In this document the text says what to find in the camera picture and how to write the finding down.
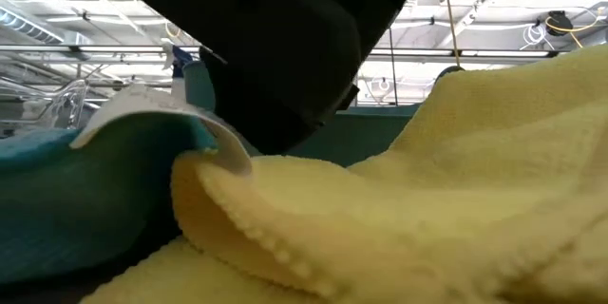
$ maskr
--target transparent plastic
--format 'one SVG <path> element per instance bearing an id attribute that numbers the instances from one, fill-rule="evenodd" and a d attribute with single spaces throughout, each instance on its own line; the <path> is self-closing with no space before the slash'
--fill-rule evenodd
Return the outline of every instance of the transparent plastic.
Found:
<path id="1" fill-rule="evenodd" d="M 39 128 L 78 128 L 88 83 L 44 91 L 0 77 L 0 138 Z"/>

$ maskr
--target textured fabric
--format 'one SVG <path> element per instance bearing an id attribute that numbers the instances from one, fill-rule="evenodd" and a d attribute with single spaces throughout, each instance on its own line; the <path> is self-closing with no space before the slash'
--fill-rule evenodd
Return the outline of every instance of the textured fabric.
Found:
<path id="1" fill-rule="evenodd" d="M 72 150 L 78 133 L 0 141 L 0 285 L 98 265 L 128 250 L 151 219 L 173 225 L 171 163 L 215 146 L 200 121 L 177 115 L 134 115 Z"/>
<path id="2" fill-rule="evenodd" d="M 347 169 L 258 157 L 243 174 L 185 153 L 172 196 L 188 242 L 85 303 L 608 302 L 607 55 L 450 74 Z"/>

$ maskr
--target yellow microfiber cloth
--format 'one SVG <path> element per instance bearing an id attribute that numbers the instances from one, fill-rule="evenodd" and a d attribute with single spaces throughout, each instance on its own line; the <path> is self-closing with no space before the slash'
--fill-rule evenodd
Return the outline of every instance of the yellow microfiber cloth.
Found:
<path id="1" fill-rule="evenodd" d="M 174 163 L 183 237 L 84 303 L 608 303 L 606 57 L 446 76 L 348 169 L 218 135 Z"/>

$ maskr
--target fluorescent light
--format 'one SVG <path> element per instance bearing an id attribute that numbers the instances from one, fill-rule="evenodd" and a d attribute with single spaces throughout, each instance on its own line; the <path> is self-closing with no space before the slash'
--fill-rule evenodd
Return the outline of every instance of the fluorescent light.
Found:
<path id="1" fill-rule="evenodd" d="M 423 26 L 429 26 L 430 20 L 419 22 L 419 23 L 393 23 L 390 28 L 391 29 L 408 29 L 408 28 L 419 28 Z"/>
<path id="2" fill-rule="evenodd" d="M 83 18 L 80 17 L 65 17 L 65 18 L 48 18 L 48 23 L 70 23 L 75 21 L 81 21 Z"/>
<path id="3" fill-rule="evenodd" d="M 485 51 L 463 51 L 464 57 L 546 57 L 547 51 L 499 51 L 499 50 L 485 50 Z"/>
<path id="4" fill-rule="evenodd" d="M 80 47 L 82 52 L 163 53 L 162 47 Z"/>
<path id="5" fill-rule="evenodd" d="M 17 52 L 71 52 L 69 47 L 65 46 L 52 46 L 52 45 L 39 45 L 39 46 L 0 46 L 2 51 L 17 51 Z"/>
<path id="6" fill-rule="evenodd" d="M 393 51 L 390 48 L 374 48 L 371 54 L 394 54 L 399 56 L 450 56 L 451 50 L 440 50 L 440 49 L 409 49 L 409 48 L 398 48 Z"/>
<path id="7" fill-rule="evenodd" d="M 47 28 L 43 28 L 23 15 L 3 6 L 0 6 L 0 26 L 26 34 L 30 38 L 43 43 L 58 44 L 64 42 L 62 37 Z"/>
<path id="8" fill-rule="evenodd" d="M 180 48 L 188 53 L 199 53 L 199 47 L 180 47 Z"/>

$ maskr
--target ceiling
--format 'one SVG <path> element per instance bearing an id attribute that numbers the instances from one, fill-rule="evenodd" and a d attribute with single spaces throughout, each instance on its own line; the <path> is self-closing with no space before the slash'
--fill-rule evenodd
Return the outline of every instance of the ceiling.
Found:
<path id="1" fill-rule="evenodd" d="M 199 44 L 187 32 L 168 23 L 140 0 L 0 0 L 0 9 L 3 4 L 62 37 L 65 43 L 113 47 L 158 46 L 167 41 L 180 46 Z M 605 44 L 606 41 L 608 0 L 451 0 L 451 6 L 460 49 L 519 51 L 578 48 L 569 34 L 554 37 L 545 34 L 541 28 L 531 28 L 537 21 L 544 21 L 550 10 L 564 10 L 575 29 L 583 29 L 576 33 L 582 45 Z M 41 42 L 23 32 L 0 25 L 0 45 L 12 44 L 31 46 L 40 45 Z M 288 37 L 286 44 L 297 42 L 290 42 Z M 408 0 L 391 29 L 378 42 L 377 51 L 386 52 L 391 48 L 451 49 L 452 44 L 447 0 Z M 2 64 L 23 67 L 25 62 L 32 62 L 34 65 L 24 71 L 24 75 L 28 72 L 40 73 L 48 79 L 48 74 L 56 71 L 73 78 L 80 69 L 81 75 L 90 73 L 89 80 L 100 84 L 116 80 L 127 83 L 170 82 L 171 71 L 163 69 L 163 56 L 158 52 L 137 52 L 139 53 L 114 53 L 108 49 L 103 53 L 91 54 L 88 56 L 91 58 L 90 63 L 83 63 L 65 53 L 37 52 L 31 48 L 27 52 L 17 53 L 17 57 L 25 58 L 26 61 L 15 60 L 15 53 L 5 53 L 0 48 L 0 72 L 3 70 Z M 107 62 L 110 59 L 120 62 L 125 58 L 139 58 L 140 62 Z M 449 59 L 439 60 L 433 57 L 417 59 L 415 56 L 398 56 L 395 60 L 392 63 L 391 59 L 370 58 L 362 66 L 359 81 L 361 93 L 358 98 L 360 104 L 392 103 L 395 88 L 399 103 L 422 101 L 432 88 L 436 75 L 448 65 L 454 64 Z M 502 58 L 500 61 L 474 61 L 465 64 L 465 67 L 493 68 L 513 64 L 517 63 Z M 97 91 L 98 96 L 112 94 L 113 90 L 109 88 Z"/>

